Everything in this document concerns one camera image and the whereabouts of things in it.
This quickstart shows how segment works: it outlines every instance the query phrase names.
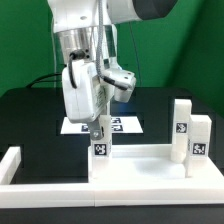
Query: white post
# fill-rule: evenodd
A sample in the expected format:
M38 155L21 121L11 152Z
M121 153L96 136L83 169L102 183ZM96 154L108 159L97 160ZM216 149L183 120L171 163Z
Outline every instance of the white post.
M10 184L20 162L20 147L10 147L0 163L0 185Z
M190 100L175 100L171 161L176 163L183 163L186 158L191 107Z
M191 115L188 152L185 162L186 177L200 173L208 162L212 121L207 115Z

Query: white plastic part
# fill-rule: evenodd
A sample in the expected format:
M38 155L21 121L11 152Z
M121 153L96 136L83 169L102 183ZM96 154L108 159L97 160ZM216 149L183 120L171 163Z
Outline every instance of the white plastic part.
M101 115L99 118L100 126L103 128L104 137L98 141L91 141L91 156L88 161L89 180L98 178L105 173L111 160L112 133L111 116Z
M54 32L98 26L98 0L48 0L54 17ZM103 0L104 25L111 21Z
M206 115L191 115L188 152L185 161L186 176L193 177L208 163L211 119Z
M76 89L71 85L67 67L62 74L67 116L72 123L94 121L112 98L113 87L100 83L94 63L85 64L84 60L79 60L72 66Z
M172 145L114 146L112 159L135 161L151 157L153 160L154 156L168 159L171 148ZM0 208L224 203L224 178L209 158L203 169L191 178L147 177L144 170L151 166L158 171L159 166L156 165L159 164L139 163L135 169L141 172L133 179L138 172L132 175L123 164L120 172L129 177L121 182L121 178L114 176L106 178L105 182L97 179L85 184L0 185ZM176 171L180 173L179 169L174 169L173 177ZM112 183L112 179L116 178L119 181Z
M146 184L156 180L184 179L185 168L183 164L170 161L170 150L170 145L113 145L107 166L89 166L92 172L99 174L90 180L102 184ZM88 158L94 156L92 153L89 149Z
M20 147L10 147L0 163L0 185L11 183L20 162Z
M115 24L141 20L135 12L133 0L108 0L108 13Z
M176 163L183 163L186 158L191 107L190 100L175 100L171 160Z

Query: black cable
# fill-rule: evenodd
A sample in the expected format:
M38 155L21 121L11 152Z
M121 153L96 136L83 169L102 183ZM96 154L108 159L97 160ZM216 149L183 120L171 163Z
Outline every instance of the black cable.
M55 76L61 76L61 73L53 73L53 74L48 74L48 75L44 75L44 76L41 76L37 79L35 79L33 82L29 83L26 88L31 88L34 84L42 81L43 79L47 79L47 78L50 78L50 77L55 77Z
M140 61L139 61L138 50L137 50L137 46L136 46L136 42L135 42L135 38L134 38L134 34L133 34L133 29L132 29L131 22L129 22L129 29L130 29L130 34L131 34L131 38L132 38L134 50L135 50L135 57L136 57L136 62L137 62L137 67L138 67L139 82L140 82L140 86L142 86L142 77L141 77Z
M70 78L71 85L74 89L77 88L76 82L74 80L73 69L72 69L72 61L80 60L85 58L85 53L82 50L75 50L70 53L68 60L68 74Z

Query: white block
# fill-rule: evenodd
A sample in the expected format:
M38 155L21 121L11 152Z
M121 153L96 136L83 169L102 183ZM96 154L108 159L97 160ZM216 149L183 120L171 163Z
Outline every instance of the white block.
M175 100L171 161L183 163L188 145L188 129L191 114L190 100Z
M191 107L190 100L176 99L174 103L174 121L189 121Z
M207 166L211 123L207 115L190 116L188 153L185 162L187 177L194 177Z
M0 163L0 185L10 184L20 162L20 147L10 147Z
M91 163L89 164L91 175L89 180L102 176L111 160L111 116L101 115L99 121L104 130L104 137L98 141L91 141Z
M190 136L210 136L212 121L207 115L190 116Z

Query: black surface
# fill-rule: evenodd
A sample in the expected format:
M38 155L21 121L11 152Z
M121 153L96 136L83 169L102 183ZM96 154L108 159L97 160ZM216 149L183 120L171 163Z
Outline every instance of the black surface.
M212 119L210 158L224 167L224 120L184 89L136 88L130 102L112 102L112 115L137 115L144 134L114 134L113 144L171 142L175 98L191 99L193 114ZM61 89L13 89L0 98L0 156L22 146L14 184L87 182L88 135L61 135ZM2 209L5 223L224 223L223 205Z

